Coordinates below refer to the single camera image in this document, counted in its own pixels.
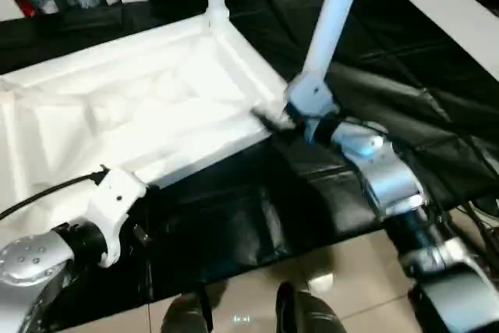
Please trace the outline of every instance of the white metal leg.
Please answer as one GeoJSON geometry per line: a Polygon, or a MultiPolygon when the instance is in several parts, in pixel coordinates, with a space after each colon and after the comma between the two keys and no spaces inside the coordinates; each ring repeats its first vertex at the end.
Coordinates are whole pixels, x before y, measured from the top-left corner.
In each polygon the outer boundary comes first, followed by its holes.
{"type": "Polygon", "coordinates": [[[324,79],[353,0],[324,0],[303,72],[324,79]]]}

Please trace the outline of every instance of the tiled floor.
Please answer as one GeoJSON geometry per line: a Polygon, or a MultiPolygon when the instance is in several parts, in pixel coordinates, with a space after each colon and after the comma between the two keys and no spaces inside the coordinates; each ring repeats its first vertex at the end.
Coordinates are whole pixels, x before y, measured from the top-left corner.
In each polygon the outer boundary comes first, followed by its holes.
{"type": "MultiPolygon", "coordinates": [[[[375,232],[210,285],[214,333],[274,333],[275,295],[282,281],[325,300],[348,333],[421,331],[405,296],[411,284],[395,248],[384,232],[375,232]]],[[[173,299],[65,332],[159,333],[173,299]]]]}

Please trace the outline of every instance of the white bracket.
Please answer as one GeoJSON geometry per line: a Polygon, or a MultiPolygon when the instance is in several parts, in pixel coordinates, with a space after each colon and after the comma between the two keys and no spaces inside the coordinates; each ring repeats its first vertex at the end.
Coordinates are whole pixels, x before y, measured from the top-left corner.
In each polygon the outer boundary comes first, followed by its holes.
{"type": "Polygon", "coordinates": [[[128,218],[127,212],[146,191],[147,186],[135,175],[120,169],[110,170],[97,187],[83,217],[101,230],[108,246],[108,252],[102,254],[101,267],[111,267],[118,261],[119,232],[128,218]]]}

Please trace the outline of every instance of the white storage tray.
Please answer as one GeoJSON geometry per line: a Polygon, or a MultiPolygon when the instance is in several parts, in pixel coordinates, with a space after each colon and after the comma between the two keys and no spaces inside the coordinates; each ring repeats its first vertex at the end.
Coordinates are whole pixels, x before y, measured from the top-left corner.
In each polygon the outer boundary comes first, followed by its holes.
{"type": "MultiPolygon", "coordinates": [[[[249,110],[281,111],[285,89],[228,19],[209,27],[206,15],[6,74],[0,84],[0,211],[101,164],[167,186],[266,137],[249,110]]],[[[81,183],[0,222],[0,246],[78,216],[92,188],[81,183]]]]}

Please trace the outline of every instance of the black plastic sheet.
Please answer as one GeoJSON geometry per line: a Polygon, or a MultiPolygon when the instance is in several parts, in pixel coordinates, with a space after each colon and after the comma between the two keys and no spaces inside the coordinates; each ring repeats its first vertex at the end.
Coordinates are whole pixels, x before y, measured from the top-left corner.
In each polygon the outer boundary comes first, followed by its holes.
{"type": "MultiPolygon", "coordinates": [[[[321,4],[230,1],[233,23],[287,80],[302,68],[321,4]]],[[[0,72],[197,12],[132,4],[86,10],[86,19],[3,23],[0,72]]],[[[407,0],[355,0],[327,83],[346,111],[389,129],[440,204],[497,190],[499,86],[407,0]]],[[[341,157],[302,140],[270,139],[137,204],[122,231],[122,259],[89,269],[60,295],[47,324],[82,324],[377,228],[341,157]],[[135,224],[150,243],[133,235],[135,224]]]]}

